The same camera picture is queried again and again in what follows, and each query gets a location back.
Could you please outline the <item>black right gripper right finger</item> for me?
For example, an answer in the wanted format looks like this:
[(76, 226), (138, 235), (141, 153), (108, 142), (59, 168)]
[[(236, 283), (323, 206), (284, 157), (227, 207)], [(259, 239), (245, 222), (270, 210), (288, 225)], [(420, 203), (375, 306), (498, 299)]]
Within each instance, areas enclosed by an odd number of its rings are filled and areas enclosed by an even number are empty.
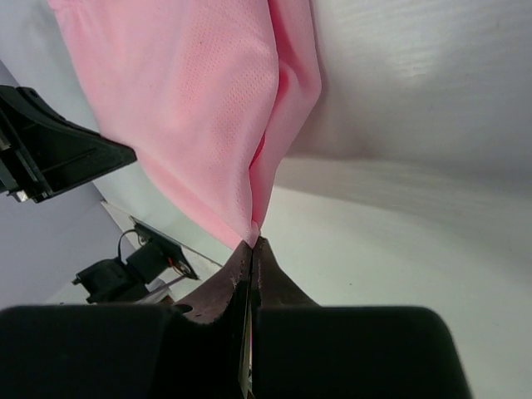
[(324, 307), (252, 252), (252, 381), (257, 398), (469, 398), (449, 328), (418, 306)]

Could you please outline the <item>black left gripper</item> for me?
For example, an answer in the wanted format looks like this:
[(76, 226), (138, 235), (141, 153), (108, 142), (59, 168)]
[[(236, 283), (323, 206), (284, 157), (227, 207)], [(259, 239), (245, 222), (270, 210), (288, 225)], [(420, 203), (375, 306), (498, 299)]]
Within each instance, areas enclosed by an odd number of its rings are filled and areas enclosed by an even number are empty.
[(130, 147), (66, 120), (32, 88), (1, 85), (2, 194), (40, 203), (135, 161)]

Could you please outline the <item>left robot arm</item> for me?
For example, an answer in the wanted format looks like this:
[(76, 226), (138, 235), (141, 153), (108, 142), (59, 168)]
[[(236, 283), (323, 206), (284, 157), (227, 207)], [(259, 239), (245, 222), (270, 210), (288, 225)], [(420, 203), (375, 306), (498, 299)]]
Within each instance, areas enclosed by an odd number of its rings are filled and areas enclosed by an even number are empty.
[[(35, 90), (1, 85), (1, 193), (41, 203), (136, 161), (126, 145), (56, 113)], [(79, 272), (88, 303), (135, 302), (148, 291), (121, 249)]]

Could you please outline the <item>pink t shirt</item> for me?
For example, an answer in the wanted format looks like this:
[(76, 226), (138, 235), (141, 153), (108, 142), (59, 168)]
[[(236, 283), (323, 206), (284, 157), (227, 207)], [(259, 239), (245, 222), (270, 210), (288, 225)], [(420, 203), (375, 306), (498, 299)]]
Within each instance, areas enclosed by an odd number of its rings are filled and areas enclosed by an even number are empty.
[(255, 244), (322, 88), (307, 1), (53, 1), (107, 138), (230, 248)]

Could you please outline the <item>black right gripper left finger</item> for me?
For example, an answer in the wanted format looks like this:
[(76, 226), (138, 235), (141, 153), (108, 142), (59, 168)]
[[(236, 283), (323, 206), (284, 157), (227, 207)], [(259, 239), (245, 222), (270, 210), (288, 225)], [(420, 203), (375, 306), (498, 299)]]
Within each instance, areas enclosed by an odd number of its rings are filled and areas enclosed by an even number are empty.
[(240, 398), (252, 250), (171, 306), (38, 305), (1, 313), (4, 398)]

